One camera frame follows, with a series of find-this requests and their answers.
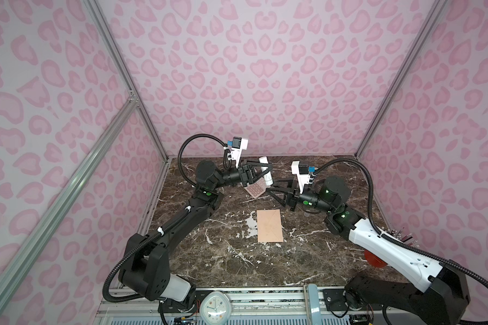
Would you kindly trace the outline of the peach envelope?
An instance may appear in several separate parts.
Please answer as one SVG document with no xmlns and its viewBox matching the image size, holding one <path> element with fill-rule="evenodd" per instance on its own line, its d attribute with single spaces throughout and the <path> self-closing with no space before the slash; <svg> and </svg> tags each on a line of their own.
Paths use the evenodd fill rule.
<svg viewBox="0 0 488 325">
<path fill-rule="evenodd" d="M 283 242 L 283 228 L 281 213 L 275 210 L 257 211 L 258 242 L 280 243 Z"/>
</svg>

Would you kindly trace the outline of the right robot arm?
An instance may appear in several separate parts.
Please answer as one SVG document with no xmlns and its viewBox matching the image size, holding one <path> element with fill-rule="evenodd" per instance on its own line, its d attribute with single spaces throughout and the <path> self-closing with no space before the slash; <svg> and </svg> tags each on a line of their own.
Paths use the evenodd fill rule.
<svg viewBox="0 0 488 325">
<path fill-rule="evenodd" d="M 470 302 L 466 276 L 443 262 L 398 246 L 377 232 L 362 213 L 349 207 L 351 189 L 341 177 L 328 177 L 318 190 L 279 180 L 267 190 L 282 206 L 302 204 L 326 214 L 328 230 L 364 248 L 403 275 L 406 283 L 355 276 L 345 286 L 344 303 L 351 310 L 382 305 L 408 311 L 426 324 L 459 324 Z"/>
</svg>

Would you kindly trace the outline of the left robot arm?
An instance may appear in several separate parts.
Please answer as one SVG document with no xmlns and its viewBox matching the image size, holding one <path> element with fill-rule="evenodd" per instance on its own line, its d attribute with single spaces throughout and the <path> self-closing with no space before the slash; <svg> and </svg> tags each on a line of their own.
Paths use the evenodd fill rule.
<svg viewBox="0 0 488 325">
<path fill-rule="evenodd" d="M 104 300 L 111 303 L 140 298 L 173 300 L 191 307 L 195 285 L 171 273 L 169 256 L 220 207 L 224 198 L 220 188 L 255 184 L 272 169 L 270 163 L 244 161 L 238 167 L 222 171 L 212 161 L 201 161 L 196 168 L 194 191 L 185 206 L 158 230 L 130 237 L 124 256 L 104 283 Z"/>
</svg>

